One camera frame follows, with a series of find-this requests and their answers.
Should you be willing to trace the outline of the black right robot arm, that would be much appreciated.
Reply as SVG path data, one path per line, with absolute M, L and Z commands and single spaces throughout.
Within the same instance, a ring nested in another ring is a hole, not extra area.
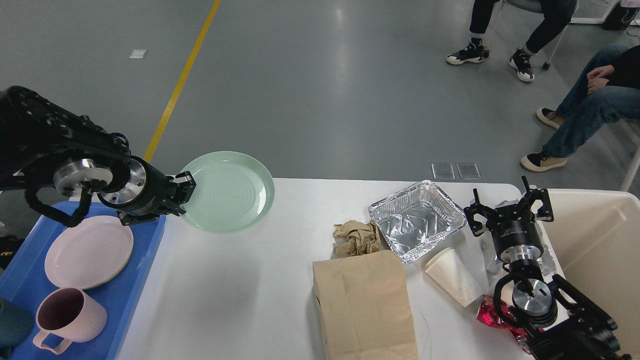
M 618 325 L 605 310 L 562 275 L 544 280 L 544 246 L 537 222 L 554 221 L 546 188 L 531 187 L 515 203 L 489 207 L 477 189 L 464 208 L 475 237 L 488 232 L 505 275 L 494 285 L 491 308 L 505 324 L 526 334 L 524 344 L 536 360 L 630 360 L 621 354 Z

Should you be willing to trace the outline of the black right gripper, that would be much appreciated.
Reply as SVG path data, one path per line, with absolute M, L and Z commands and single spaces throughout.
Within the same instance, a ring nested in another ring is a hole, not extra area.
M 553 206 L 546 188 L 531 187 L 526 177 L 521 177 L 525 192 L 510 210 L 512 219 L 501 221 L 497 209 L 483 205 L 478 189 L 473 189 L 473 201 L 463 208 L 471 234 L 480 237 L 491 231 L 494 250 L 498 260 L 504 264 L 512 264 L 519 260 L 536 261 L 544 253 L 544 247 L 534 221 L 552 223 L 554 221 Z M 480 215 L 486 221 L 478 221 Z

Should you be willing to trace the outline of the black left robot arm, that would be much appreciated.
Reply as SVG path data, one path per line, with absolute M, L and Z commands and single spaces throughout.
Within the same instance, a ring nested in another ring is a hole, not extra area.
M 94 196 L 124 226 L 186 214 L 197 183 L 167 175 L 131 153 L 126 136 L 55 105 L 32 89 L 0 96 L 2 191 L 24 191 L 28 206 L 68 228 L 89 214 Z

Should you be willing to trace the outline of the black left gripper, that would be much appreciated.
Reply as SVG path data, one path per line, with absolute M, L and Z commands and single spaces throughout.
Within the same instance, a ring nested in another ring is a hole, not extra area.
M 142 158 L 125 161 L 123 187 L 98 193 L 104 205 L 117 210 L 122 226 L 157 221 L 162 215 L 185 210 L 197 183 L 190 171 L 166 175 Z

